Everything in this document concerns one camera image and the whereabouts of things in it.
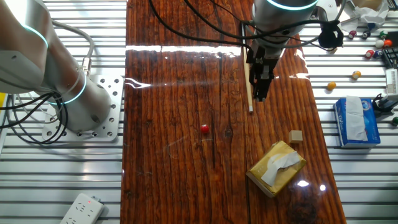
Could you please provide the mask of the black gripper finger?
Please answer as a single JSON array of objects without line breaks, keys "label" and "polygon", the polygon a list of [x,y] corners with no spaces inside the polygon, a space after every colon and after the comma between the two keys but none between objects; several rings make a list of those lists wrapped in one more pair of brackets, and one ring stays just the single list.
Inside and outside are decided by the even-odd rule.
[{"label": "black gripper finger", "polygon": [[262,96],[259,93],[259,89],[257,86],[257,81],[258,81],[257,66],[258,66],[258,64],[256,64],[256,63],[251,64],[251,68],[249,71],[249,82],[252,85],[253,98],[255,98],[257,101],[262,101]]},{"label": "black gripper finger", "polygon": [[275,62],[266,62],[263,68],[262,79],[265,81],[263,99],[267,98],[270,85],[274,79]]}]

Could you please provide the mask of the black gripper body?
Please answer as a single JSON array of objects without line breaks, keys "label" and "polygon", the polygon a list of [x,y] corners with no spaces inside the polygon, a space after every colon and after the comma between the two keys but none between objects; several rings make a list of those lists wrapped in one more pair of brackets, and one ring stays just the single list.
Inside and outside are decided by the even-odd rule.
[{"label": "black gripper body", "polygon": [[273,79],[274,69],[279,61],[282,49],[266,45],[265,42],[254,40],[248,55],[249,79]]}]

